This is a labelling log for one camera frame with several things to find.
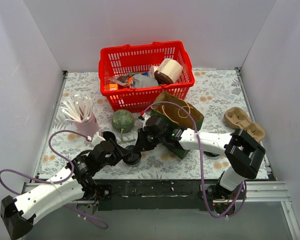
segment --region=gift bag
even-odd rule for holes
[[[156,102],[172,102],[175,104],[178,104],[182,108],[184,108],[187,112],[190,113],[190,115],[193,117],[196,127],[198,131],[201,129],[202,123],[204,121],[204,115],[199,112],[194,106],[192,106],[190,103],[187,103],[186,101],[171,95],[170,93],[164,91],[160,93],[156,99],[154,100],[154,103]],[[169,104],[169,103],[163,103],[163,104],[156,104],[151,109],[151,116],[157,115],[162,118],[167,123],[170,123],[172,126],[181,126],[181,127],[187,127],[190,129],[195,129],[194,124],[192,120],[188,117],[188,115],[181,110],[179,107]],[[173,152],[175,155],[177,155],[180,159],[183,159],[189,150],[182,150],[177,149],[170,145],[163,144],[167,149],[169,149],[171,152]]]

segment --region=floral pattern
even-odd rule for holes
[[[248,113],[236,71],[234,70],[203,70],[194,69],[195,84],[188,91],[186,101],[194,105],[204,115],[201,130],[210,133],[233,132],[224,120],[226,110],[240,107]],[[62,93],[61,104],[58,108],[52,133],[58,130],[73,130],[76,127],[67,120],[61,112],[62,102],[76,93],[95,96],[96,102],[93,112],[102,131],[112,131],[117,138],[120,136],[111,126],[113,110],[108,100],[100,93],[100,80],[97,72],[71,72]],[[125,133],[125,140],[137,138],[137,129],[142,123],[136,120],[131,132]],[[125,143],[123,147],[134,144]],[[73,159],[83,150],[93,146],[80,136],[73,133],[61,133],[52,140],[52,146],[61,154]],[[45,150],[41,160],[39,177],[48,179],[58,172],[66,161],[56,156],[49,148]],[[218,179],[221,173],[230,166],[223,156],[209,157],[204,155],[204,177]],[[179,159],[164,146],[159,145],[152,151],[142,153],[139,164],[128,166],[122,161],[116,166],[106,166],[95,175],[96,179],[199,179],[200,156],[199,151],[191,150],[184,159]],[[267,171],[263,162],[258,179],[267,179]]]

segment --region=cardboard egg carton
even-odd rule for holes
[[[225,121],[234,129],[244,129],[257,142],[264,139],[266,132],[259,124],[250,121],[248,114],[240,107],[233,107],[224,114]]]

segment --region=toilet paper roll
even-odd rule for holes
[[[175,84],[184,68],[176,60],[166,58],[154,72],[159,84]]]
[[[148,76],[150,77],[150,78],[155,78],[155,71],[157,71],[158,70],[158,66],[151,66],[150,67],[150,70],[149,70],[149,72],[148,72]]]

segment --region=red plastic basket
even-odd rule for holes
[[[131,72],[149,71],[151,65],[159,66],[166,58],[172,58],[183,66],[176,83],[147,88],[131,88],[109,91],[109,78]],[[114,111],[126,109],[132,113],[143,111],[163,91],[185,99],[195,84],[192,65],[181,41],[153,42],[140,46],[115,46],[101,50],[99,62],[100,91]]]

